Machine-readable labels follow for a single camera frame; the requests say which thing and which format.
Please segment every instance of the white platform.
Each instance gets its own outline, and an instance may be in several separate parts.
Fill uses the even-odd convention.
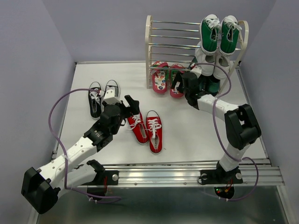
[[[88,88],[98,81],[102,88],[114,79],[121,87],[121,99],[131,95],[140,101],[140,110],[145,117],[149,110],[158,112],[163,124],[163,150],[153,154],[149,145],[140,145],[127,127],[121,127],[114,140],[88,160],[96,159],[101,164],[154,163],[181,161],[214,161],[223,156],[213,126],[212,115],[198,111],[187,104],[185,98],[172,98],[146,89],[145,63],[79,64],[76,67],[72,90]],[[223,100],[242,105],[246,99],[234,71],[232,90]],[[70,95],[64,120],[61,140],[66,148],[71,147],[95,122],[89,112],[87,92]],[[218,129],[224,145],[228,144],[224,122],[217,119]],[[257,140],[244,156],[254,159],[266,158],[261,141]]]

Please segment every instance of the sneaker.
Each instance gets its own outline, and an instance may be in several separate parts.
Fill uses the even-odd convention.
[[[212,55],[216,52],[219,28],[219,18],[214,14],[206,16],[200,23],[201,49],[206,55]]]
[[[170,70],[170,85],[172,85],[172,82],[174,80],[174,78],[176,77],[176,74],[179,72],[179,70],[175,70],[175,69],[184,69],[184,66],[181,64],[173,64],[171,66],[171,68],[173,70]],[[170,89],[170,95],[174,98],[180,98],[182,96],[184,96],[183,93],[178,91],[178,87],[180,85],[180,82],[177,82],[175,87],[173,89]]]
[[[202,48],[196,48],[195,49],[195,57],[198,62],[201,63],[213,63],[215,64],[215,54],[212,55],[206,55],[203,51]],[[201,67],[201,74],[204,76],[211,76],[214,71],[214,66],[211,65],[200,65]]]
[[[227,73],[229,73],[230,68],[230,61],[228,56],[223,56],[222,54],[216,54],[216,65],[221,66]],[[220,69],[215,67],[213,76],[216,79],[222,80],[226,78],[224,72]]]
[[[114,96],[117,98],[119,98],[121,96],[121,89],[120,89],[119,85],[117,84],[117,82],[114,80],[109,80],[107,82],[106,87],[105,87],[105,92],[107,92],[107,90],[113,90]]]
[[[98,82],[93,82],[89,86],[89,89],[93,90],[102,90],[101,85]],[[101,105],[102,105],[102,96],[98,92],[89,91],[88,92],[88,102],[90,108],[90,115],[94,119],[99,119],[102,113]]]
[[[162,122],[155,111],[149,111],[146,115],[146,127],[149,136],[149,148],[157,154],[162,151]]]
[[[155,62],[153,67],[159,68],[168,68],[168,64],[166,62]],[[153,90],[157,93],[164,94],[167,91],[167,79],[168,79],[168,70],[156,69],[154,70],[154,74],[151,76],[151,80],[153,83]]]
[[[238,42],[239,32],[242,30],[238,20],[229,15],[221,22],[221,45],[219,51],[224,56],[232,55]]]
[[[129,124],[128,129],[133,131],[137,141],[140,144],[147,143],[149,141],[149,136],[146,131],[141,113],[129,117],[127,121]]]

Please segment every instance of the red sneaker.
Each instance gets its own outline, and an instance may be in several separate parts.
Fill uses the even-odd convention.
[[[132,130],[137,141],[140,144],[145,144],[149,141],[149,136],[145,130],[145,125],[141,113],[133,115],[127,119],[129,123],[129,130]]]
[[[162,150],[162,122],[157,112],[148,112],[146,127],[149,136],[149,148],[153,153],[157,154]]]

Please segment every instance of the gray wall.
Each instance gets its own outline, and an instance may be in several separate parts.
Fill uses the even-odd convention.
[[[242,61],[271,162],[280,166],[299,214],[299,2],[278,0]]]
[[[40,0],[0,1],[0,223],[27,223],[24,172],[50,161],[47,118],[70,89],[73,59]],[[65,105],[53,117],[55,130]]]
[[[75,61],[81,62],[145,60],[144,32],[147,15],[152,15],[155,20],[201,22],[203,17],[210,13],[217,14],[220,20],[232,14],[239,20],[249,22],[249,44],[251,44],[275,0],[43,0],[43,2],[70,54]],[[190,40],[176,39],[176,42],[197,44],[197,41]]]

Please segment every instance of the white sneaker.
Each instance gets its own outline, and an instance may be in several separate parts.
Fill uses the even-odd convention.
[[[219,52],[216,54],[216,65],[221,66],[227,73],[229,73],[229,67],[230,67],[229,63],[230,63],[230,61],[229,61],[228,56],[223,56]],[[220,79],[220,80],[226,78],[226,75],[224,74],[224,72],[220,68],[217,68],[217,67],[215,67],[215,69],[214,69],[213,76],[216,79]]]
[[[201,48],[195,49],[195,57],[197,62],[201,63],[213,63],[215,64],[215,54],[212,55],[206,55]],[[211,65],[200,65],[201,67],[201,74],[204,76],[211,76],[214,71],[214,66]]]

